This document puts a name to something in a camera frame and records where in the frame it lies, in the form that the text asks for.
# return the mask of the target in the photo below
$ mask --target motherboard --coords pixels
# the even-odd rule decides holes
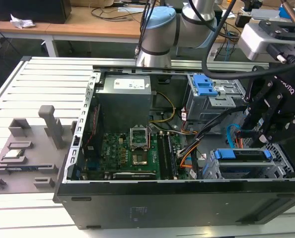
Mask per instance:
[[[181,146],[177,134],[105,133],[100,158],[87,158],[84,172],[91,180],[173,179]]]

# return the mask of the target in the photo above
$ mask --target floor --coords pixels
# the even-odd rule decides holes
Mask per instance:
[[[41,50],[41,40],[9,39],[15,48],[23,56],[47,57],[48,54]],[[21,56],[4,39],[0,39],[0,87],[16,67]],[[136,44],[127,43],[105,43],[105,42],[72,42],[74,51],[70,52],[69,44],[66,41],[57,41],[57,48],[60,57],[88,57],[88,58],[119,58],[131,59],[134,56]],[[203,49],[182,48],[181,56],[175,55],[175,48],[171,49],[171,58],[176,60],[201,60],[204,53]],[[226,51],[221,51],[222,56],[216,60],[225,61]],[[247,61],[241,50],[236,49],[230,56],[230,61]]]

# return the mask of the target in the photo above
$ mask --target open computer tower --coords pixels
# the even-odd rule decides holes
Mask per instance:
[[[238,80],[197,70],[94,66],[56,196],[79,229],[264,224],[295,206],[295,142],[237,142]]]

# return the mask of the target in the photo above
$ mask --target ram slot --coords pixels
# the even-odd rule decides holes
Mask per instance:
[[[165,135],[163,137],[163,146],[164,146],[164,153],[165,153],[165,158],[166,158],[166,166],[167,166],[167,171],[168,171],[168,178],[169,179],[174,179],[174,173],[173,173],[173,162],[174,161],[174,154],[172,150],[172,143],[170,140],[169,135]]]
[[[168,179],[168,169],[166,164],[166,154],[164,151],[164,137],[157,135],[157,150],[158,150],[158,161],[161,179]]]

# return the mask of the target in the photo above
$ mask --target blue cable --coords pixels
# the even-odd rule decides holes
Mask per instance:
[[[235,145],[234,145],[231,135],[230,135],[230,129],[232,126],[235,126],[239,130],[241,130],[241,127],[238,124],[230,124],[229,126],[226,127],[226,136],[227,136],[228,144],[231,148],[235,148]]]

